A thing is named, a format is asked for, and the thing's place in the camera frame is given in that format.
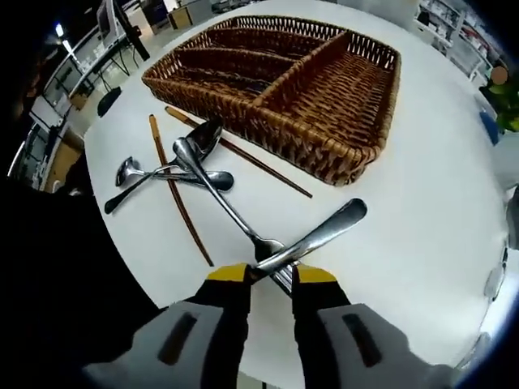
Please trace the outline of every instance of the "white round table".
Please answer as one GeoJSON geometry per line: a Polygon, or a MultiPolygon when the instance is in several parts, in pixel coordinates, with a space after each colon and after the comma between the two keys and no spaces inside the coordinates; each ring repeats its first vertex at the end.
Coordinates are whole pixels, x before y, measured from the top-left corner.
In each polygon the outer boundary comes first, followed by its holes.
{"type": "MultiPolygon", "coordinates": [[[[226,195],[264,237],[291,244],[353,197],[367,217],[305,263],[333,273],[353,303],[363,302],[409,338],[431,364],[457,364],[470,350],[486,313],[483,287],[500,261],[506,224],[491,170],[490,142],[479,120],[477,90],[440,53],[373,15],[327,2],[260,2],[209,20],[161,56],[208,26],[235,15],[288,15],[336,24],[372,36],[401,53],[401,84],[387,147],[353,185],[323,184],[229,133],[225,138],[309,190],[313,199],[218,147],[206,169],[230,171],[226,195]]],[[[157,117],[168,158],[191,128],[169,116],[140,77],[85,137],[88,168],[101,209],[119,193],[118,166],[128,156],[146,170],[159,165],[148,115],[157,117]]],[[[253,247],[212,196],[178,185],[195,227],[217,267],[254,263],[253,247]]],[[[148,183],[113,215],[103,217],[120,255],[146,293],[167,306],[195,293],[214,268],[204,261],[165,182],[148,183]]],[[[250,332],[240,370],[283,388],[303,387],[291,301],[271,281],[255,285],[250,332]]]]}

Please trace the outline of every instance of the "blue object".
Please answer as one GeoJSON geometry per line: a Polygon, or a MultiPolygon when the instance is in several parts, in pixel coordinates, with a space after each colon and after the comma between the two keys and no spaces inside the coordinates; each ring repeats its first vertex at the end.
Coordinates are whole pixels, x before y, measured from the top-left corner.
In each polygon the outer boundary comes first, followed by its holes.
{"type": "Polygon", "coordinates": [[[483,125],[487,129],[488,137],[490,138],[490,141],[492,142],[492,145],[496,145],[500,141],[500,128],[495,122],[494,119],[491,118],[491,116],[486,113],[485,111],[481,111],[479,113],[479,117],[481,118],[481,121],[483,122],[483,125]]]}

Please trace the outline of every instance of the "black chair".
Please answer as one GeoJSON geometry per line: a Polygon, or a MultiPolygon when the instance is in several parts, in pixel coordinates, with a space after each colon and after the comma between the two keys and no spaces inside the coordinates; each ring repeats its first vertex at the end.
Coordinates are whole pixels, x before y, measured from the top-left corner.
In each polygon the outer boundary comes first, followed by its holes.
{"type": "Polygon", "coordinates": [[[121,95],[121,92],[122,92],[121,87],[116,87],[103,96],[103,98],[97,105],[97,115],[99,115],[100,118],[105,116],[105,114],[112,107],[114,102],[121,95]]]}

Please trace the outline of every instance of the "woven cutlery tray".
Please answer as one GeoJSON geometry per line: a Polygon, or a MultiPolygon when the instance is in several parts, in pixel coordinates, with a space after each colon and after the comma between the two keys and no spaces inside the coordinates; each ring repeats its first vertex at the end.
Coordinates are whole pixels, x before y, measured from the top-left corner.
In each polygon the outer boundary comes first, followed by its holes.
{"type": "Polygon", "coordinates": [[[154,96],[258,144],[328,184],[381,153],[400,54],[368,36],[281,16],[239,16],[194,36],[143,75],[154,96]]]}

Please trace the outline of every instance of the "chopsticks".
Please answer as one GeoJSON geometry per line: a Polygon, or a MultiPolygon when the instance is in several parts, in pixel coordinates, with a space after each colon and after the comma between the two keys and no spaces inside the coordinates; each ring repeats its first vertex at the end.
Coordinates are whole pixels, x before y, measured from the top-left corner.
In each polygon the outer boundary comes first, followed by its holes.
{"type": "MultiPolygon", "coordinates": [[[[168,160],[165,156],[164,147],[162,146],[161,134],[159,133],[157,120],[153,115],[149,115],[149,125],[152,128],[152,135],[153,140],[155,141],[155,147],[157,148],[157,154],[159,155],[161,164],[165,165],[168,163],[168,160]]],[[[200,252],[204,256],[208,265],[211,267],[214,266],[211,257],[209,257],[209,253],[207,252],[207,250],[205,250],[205,246],[202,240],[200,239],[199,234],[196,232],[195,226],[193,225],[193,222],[191,221],[189,214],[187,213],[187,209],[184,206],[184,202],[182,201],[182,197],[180,196],[180,192],[178,191],[177,185],[174,183],[173,180],[168,180],[168,184],[169,188],[171,189],[171,194],[175,199],[175,203],[177,204],[178,210],[180,211],[180,214],[182,215],[182,218],[184,219],[184,222],[186,223],[187,229],[189,229],[189,232],[191,233],[193,240],[195,241],[196,245],[198,246],[200,252]]]]}
{"type": "MultiPolygon", "coordinates": [[[[170,114],[171,116],[173,116],[174,118],[177,118],[179,121],[181,121],[184,124],[187,124],[188,126],[190,126],[192,128],[195,128],[199,125],[199,123],[195,122],[193,119],[189,118],[188,116],[184,115],[182,112],[180,112],[179,110],[177,110],[173,107],[166,106],[165,111],[168,114],[170,114]]],[[[281,173],[278,173],[276,170],[274,170],[270,166],[267,166],[264,162],[262,162],[261,160],[258,160],[255,156],[249,154],[245,150],[242,150],[240,147],[231,143],[229,140],[221,138],[220,144],[223,147],[227,148],[228,150],[232,151],[234,154],[241,156],[244,160],[251,162],[257,168],[262,169],[264,172],[277,178],[279,181],[294,188],[297,192],[307,196],[309,199],[311,199],[313,197],[310,192],[308,192],[307,190],[304,190],[301,186],[299,186],[295,182],[289,180],[287,177],[285,177],[281,173]]]]}

